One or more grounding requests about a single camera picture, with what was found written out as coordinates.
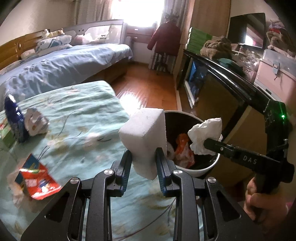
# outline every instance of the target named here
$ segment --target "plastic bag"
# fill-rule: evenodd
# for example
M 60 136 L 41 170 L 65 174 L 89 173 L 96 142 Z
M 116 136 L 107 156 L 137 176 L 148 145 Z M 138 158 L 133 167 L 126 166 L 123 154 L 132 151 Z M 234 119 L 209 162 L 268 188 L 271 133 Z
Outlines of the plastic bag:
M 183 168 L 190 168 L 195 164 L 194 153 L 189 148 L 189 137 L 187 134 L 178 135 L 177 139 L 177 149 L 175 151 L 175 164 Z

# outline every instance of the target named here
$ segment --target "crumpled paper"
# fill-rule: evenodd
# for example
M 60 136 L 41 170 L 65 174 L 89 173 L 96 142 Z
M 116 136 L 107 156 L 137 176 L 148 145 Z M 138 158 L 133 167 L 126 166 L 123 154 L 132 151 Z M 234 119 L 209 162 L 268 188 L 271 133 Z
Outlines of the crumpled paper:
M 211 138 L 216 141 L 223 139 L 222 133 L 222 119 L 213 118 L 197 124 L 188 131 L 188 136 L 192 141 L 190 145 L 196 155 L 215 155 L 216 153 L 206 149 L 203 145 L 204 141 Z
M 24 123 L 30 136 L 46 133 L 49 127 L 49 120 L 35 108 L 27 109 Z

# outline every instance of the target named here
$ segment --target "bed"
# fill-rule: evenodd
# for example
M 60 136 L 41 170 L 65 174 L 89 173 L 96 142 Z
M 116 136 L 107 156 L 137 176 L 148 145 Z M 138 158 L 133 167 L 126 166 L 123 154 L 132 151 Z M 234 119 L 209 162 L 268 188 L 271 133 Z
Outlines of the bed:
M 106 20 L 64 28 L 74 38 L 81 34 L 96 34 L 98 28 L 114 27 L 114 38 L 106 44 L 78 45 L 38 58 L 29 58 L 14 69 L 0 75 L 0 110 L 6 94 L 21 101 L 54 89 L 94 80 L 111 83 L 127 71 L 131 49 L 122 44 L 126 23 Z M 20 55 L 34 48 L 41 40 L 42 31 L 27 34 L 0 46 L 0 70 L 20 59 Z

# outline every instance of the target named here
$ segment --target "blue bedsheet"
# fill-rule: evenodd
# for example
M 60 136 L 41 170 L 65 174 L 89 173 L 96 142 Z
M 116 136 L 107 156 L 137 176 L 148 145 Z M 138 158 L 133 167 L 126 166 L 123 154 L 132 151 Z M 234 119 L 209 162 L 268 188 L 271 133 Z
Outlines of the blue bedsheet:
M 30 58 L 0 76 L 0 110 L 3 109 L 7 93 L 19 102 L 41 93 L 82 83 L 131 56 L 132 51 L 127 45 L 102 44 L 78 45 L 39 58 Z

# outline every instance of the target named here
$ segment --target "drawer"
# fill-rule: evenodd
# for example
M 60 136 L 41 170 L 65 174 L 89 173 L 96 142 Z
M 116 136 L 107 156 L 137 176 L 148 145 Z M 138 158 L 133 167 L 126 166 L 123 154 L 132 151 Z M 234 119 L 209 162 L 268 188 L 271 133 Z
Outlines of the drawer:
M 153 27 L 137 27 L 137 26 L 127 26 L 126 33 L 127 34 L 142 34 L 152 36 L 155 32 Z
M 126 34 L 127 37 L 131 37 L 134 42 L 148 44 L 151 40 L 151 36 L 142 34 Z

